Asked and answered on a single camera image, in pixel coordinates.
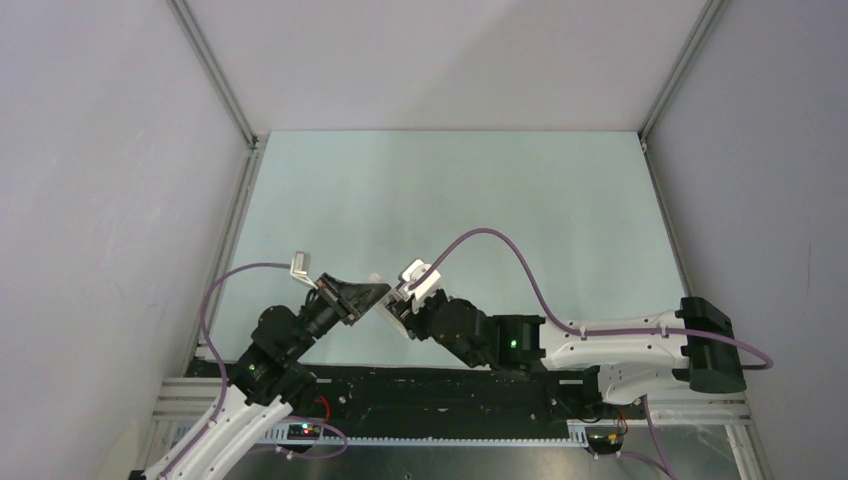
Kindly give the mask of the white remote control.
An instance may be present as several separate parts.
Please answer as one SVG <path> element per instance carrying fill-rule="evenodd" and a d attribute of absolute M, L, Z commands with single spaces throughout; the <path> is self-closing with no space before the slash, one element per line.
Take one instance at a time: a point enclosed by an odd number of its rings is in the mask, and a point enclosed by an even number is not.
<path fill-rule="evenodd" d="M 412 297 L 406 290 L 407 281 L 400 278 L 398 284 L 373 307 L 402 337 L 413 339 L 414 334 L 406 324 L 412 311 Z"/>

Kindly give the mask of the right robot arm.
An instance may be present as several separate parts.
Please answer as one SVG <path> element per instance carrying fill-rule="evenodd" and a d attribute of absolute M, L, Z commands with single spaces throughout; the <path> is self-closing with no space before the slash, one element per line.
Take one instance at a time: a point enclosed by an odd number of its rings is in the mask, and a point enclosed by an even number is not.
<path fill-rule="evenodd" d="M 394 293 L 378 311 L 402 335 L 432 340 L 469 368 L 523 377 L 533 371 L 582 371 L 584 410 L 598 418 L 655 391 L 686 387 L 701 394 L 746 390 L 731 320 L 701 297 L 676 309 L 594 328 L 570 324 L 546 339 L 538 315 L 488 315 L 470 301 L 436 290 L 425 300 Z"/>

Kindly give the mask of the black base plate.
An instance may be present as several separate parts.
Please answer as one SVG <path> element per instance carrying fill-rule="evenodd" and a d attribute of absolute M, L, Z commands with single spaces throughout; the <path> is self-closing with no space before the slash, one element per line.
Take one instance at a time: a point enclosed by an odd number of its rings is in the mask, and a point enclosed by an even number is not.
<path fill-rule="evenodd" d="M 295 412 L 349 438 L 523 440 L 568 437 L 571 421 L 642 420 L 638 402 L 605 404 L 584 371 L 512 377 L 469 369 L 310 366 L 315 397 Z"/>

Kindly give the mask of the aluminium frame rail left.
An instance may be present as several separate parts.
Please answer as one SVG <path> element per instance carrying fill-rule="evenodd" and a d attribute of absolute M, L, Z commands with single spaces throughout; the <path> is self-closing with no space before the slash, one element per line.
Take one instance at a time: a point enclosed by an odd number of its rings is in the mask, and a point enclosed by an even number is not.
<path fill-rule="evenodd" d="M 180 48 L 192 54 L 176 67 L 189 84 L 179 97 L 185 120 L 171 130 L 182 153 L 166 177 L 171 189 L 163 206 L 169 229 L 158 253 L 169 261 L 159 278 L 172 282 L 165 288 L 165 322 L 157 344 L 172 367 L 184 370 L 202 338 L 199 314 L 207 289 L 232 252 L 235 225 L 253 180 L 253 155 L 262 149 L 267 131 L 251 122 L 233 75 L 213 45 L 213 29 L 200 15 L 211 4 L 171 1 L 168 7 L 183 34 Z"/>

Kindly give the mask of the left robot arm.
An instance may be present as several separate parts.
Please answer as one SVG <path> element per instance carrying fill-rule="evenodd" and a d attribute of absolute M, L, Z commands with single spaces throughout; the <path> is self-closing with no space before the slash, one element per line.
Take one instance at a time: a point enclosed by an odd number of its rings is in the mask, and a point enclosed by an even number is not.
<path fill-rule="evenodd" d="M 249 347 L 234 365 L 222 368 L 218 398 L 168 453 L 129 478 L 224 478 L 272 426 L 313 408 L 317 377 L 300 358 L 337 324 L 358 321 L 390 290 L 385 283 L 349 283 L 323 274 L 298 311 L 267 308 Z"/>

